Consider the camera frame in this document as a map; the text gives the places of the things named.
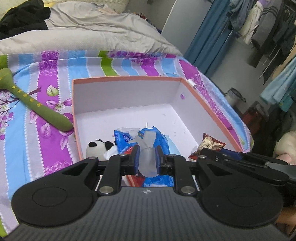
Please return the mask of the person's right hand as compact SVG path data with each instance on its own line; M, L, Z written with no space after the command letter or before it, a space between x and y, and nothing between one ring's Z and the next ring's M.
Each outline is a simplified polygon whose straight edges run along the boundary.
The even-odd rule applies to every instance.
M295 207L284 207L275 226L289 237L295 232Z

